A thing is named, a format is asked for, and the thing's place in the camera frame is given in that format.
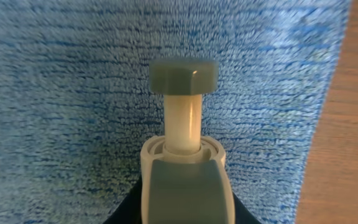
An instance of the wooden table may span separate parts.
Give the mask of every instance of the wooden table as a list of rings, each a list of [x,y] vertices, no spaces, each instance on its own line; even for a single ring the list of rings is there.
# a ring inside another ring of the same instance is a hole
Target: wooden table
[[[358,224],[358,0],[314,135],[296,223]]]

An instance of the cylindrical shaft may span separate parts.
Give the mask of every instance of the cylindrical shaft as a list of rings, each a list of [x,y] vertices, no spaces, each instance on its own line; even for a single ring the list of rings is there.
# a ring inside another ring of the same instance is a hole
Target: cylindrical shaft
[[[164,95],[165,147],[179,155],[198,152],[202,95]]]

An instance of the blue cloth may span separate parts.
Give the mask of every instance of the blue cloth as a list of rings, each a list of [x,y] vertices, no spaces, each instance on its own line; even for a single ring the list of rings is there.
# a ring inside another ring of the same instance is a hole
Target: blue cloth
[[[203,135],[262,223],[293,223],[350,0],[0,0],[0,223],[101,223],[163,134],[154,58],[219,61]]]

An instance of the blue carpet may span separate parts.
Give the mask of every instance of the blue carpet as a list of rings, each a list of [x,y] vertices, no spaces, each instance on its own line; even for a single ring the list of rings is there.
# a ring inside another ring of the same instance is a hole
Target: blue carpet
[[[101,223],[163,134],[161,57],[219,61],[203,134],[262,223],[293,223],[350,0],[0,0],[0,223]]]

